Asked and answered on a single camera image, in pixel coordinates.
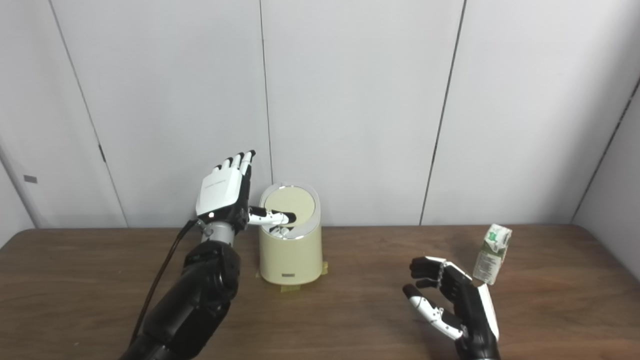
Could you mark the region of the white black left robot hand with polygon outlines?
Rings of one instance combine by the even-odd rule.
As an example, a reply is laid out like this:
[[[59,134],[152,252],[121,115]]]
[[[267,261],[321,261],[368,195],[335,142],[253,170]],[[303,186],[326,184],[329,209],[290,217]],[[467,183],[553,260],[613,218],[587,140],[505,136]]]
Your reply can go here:
[[[235,234],[249,225],[279,226],[297,221],[294,212],[249,205],[254,150],[226,158],[203,178],[195,205],[198,220],[205,225],[224,223]]]

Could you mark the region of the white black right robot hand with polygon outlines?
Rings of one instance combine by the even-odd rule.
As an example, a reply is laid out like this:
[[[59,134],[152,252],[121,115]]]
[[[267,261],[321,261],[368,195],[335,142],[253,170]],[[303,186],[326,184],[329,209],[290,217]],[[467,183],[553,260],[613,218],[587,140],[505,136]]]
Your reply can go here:
[[[416,282],[404,285],[403,294],[428,324],[454,342],[461,360],[500,360],[498,318],[486,284],[475,285],[459,266],[441,257],[415,257],[409,270]],[[454,310],[436,305],[421,289],[439,290]]]

